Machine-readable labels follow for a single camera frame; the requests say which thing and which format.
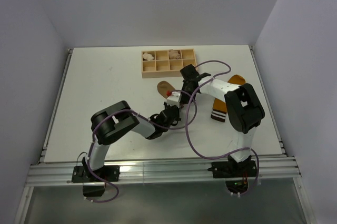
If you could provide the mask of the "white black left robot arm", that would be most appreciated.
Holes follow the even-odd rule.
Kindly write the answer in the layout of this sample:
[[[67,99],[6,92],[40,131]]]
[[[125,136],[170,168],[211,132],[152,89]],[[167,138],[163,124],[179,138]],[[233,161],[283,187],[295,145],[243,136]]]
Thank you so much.
[[[87,156],[82,159],[84,176],[89,181],[98,181],[111,144],[130,131],[149,140],[161,137],[181,120],[180,109],[178,101],[166,101],[163,111],[146,118],[131,110],[129,104],[122,100],[95,113],[91,117],[93,142]]]

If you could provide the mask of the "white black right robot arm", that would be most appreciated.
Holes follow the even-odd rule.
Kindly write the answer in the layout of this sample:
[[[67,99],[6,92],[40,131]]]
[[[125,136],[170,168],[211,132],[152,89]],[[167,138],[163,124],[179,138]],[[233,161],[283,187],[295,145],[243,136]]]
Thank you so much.
[[[226,118],[235,133],[230,143],[230,151],[221,156],[203,156],[192,145],[188,126],[185,126],[187,141],[193,152],[199,157],[216,160],[230,156],[234,160],[228,163],[228,171],[238,177],[246,170],[246,161],[253,149],[252,141],[257,127],[265,117],[265,111],[253,88],[249,83],[238,85],[217,79],[209,73],[198,73],[196,68],[189,64],[180,70],[183,77],[183,90],[191,95],[188,106],[191,105],[197,93],[207,94],[226,104]]]

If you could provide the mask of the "tan ribbed sock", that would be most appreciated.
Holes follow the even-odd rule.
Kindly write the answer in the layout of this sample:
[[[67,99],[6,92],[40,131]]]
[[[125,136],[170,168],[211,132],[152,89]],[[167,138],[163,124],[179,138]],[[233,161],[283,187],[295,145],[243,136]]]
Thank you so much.
[[[167,81],[161,81],[157,84],[158,93],[165,99],[167,99],[174,90],[175,88]]]

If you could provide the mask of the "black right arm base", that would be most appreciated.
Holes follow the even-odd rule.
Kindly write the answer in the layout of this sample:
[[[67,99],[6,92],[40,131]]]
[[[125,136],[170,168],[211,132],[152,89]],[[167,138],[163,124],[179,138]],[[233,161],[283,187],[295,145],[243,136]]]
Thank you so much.
[[[225,179],[229,193],[238,197],[246,194],[250,186],[255,186],[259,176],[259,165],[254,160],[240,163],[232,160],[216,161],[207,170],[214,179]]]

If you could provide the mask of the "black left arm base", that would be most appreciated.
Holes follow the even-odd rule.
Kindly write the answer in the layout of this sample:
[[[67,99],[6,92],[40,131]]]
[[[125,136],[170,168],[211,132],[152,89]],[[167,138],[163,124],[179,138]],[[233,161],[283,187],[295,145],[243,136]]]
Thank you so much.
[[[120,167],[117,165],[103,166],[102,168],[94,171],[94,173],[108,182],[117,182],[119,180]],[[83,196],[89,198],[101,197],[104,194],[106,188],[106,183],[101,186],[88,184],[91,182],[102,182],[102,181],[93,176],[89,172],[87,165],[74,167],[71,182],[74,184],[83,184],[82,186]]]

